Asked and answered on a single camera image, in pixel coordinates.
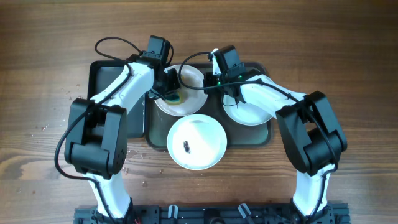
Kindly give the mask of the green yellow sponge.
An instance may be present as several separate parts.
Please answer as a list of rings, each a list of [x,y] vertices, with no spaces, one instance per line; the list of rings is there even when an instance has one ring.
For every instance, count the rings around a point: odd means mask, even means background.
[[[169,105],[179,105],[182,103],[182,95],[179,91],[174,91],[165,95],[164,101]]]

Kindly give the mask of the white plate with dark smear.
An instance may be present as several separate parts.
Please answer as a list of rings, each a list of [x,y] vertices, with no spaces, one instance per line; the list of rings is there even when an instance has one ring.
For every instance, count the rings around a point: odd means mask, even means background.
[[[181,72],[182,80],[186,85],[203,87],[203,78],[199,69],[184,65]],[[196,113],[206,102],[208,95],[203,90],[192,90],[184,86],[178,90],[182,95],[182,103],[179,105],[169,105],[164,100],[155,100],[155,104],[164,112],[171,116],[187,116]]]

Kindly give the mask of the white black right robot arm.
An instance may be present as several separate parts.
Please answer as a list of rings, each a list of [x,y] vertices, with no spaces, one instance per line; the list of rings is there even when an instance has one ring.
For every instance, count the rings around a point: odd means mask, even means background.
[[[292,202],[310,223],[326,207],[326,191],[347,140],[328,98],[288,90],[258,70],[248,70],[232,45],[208,54],[213,68],[205,92],[219,90],[236,103],[254,105],[277,120],[285,153],[297,170]]]

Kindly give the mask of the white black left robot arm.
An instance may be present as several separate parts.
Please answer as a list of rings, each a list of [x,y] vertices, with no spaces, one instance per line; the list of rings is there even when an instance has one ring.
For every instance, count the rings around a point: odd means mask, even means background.
[[[143,96],[165,99],[180,87],[176,70],[167,71],[174,49],[163,37],[151,36],[147,50],[120,62],[123,70],[102,92],[89,99],[77,98],[70,107],[68,128],[57,144],[59,153],[74,166],[76,180],[87,180],[97,199],[90,212],[92,223],[138,223],[132,198],[127,193],[121,169],[127,156],[127,116]]]

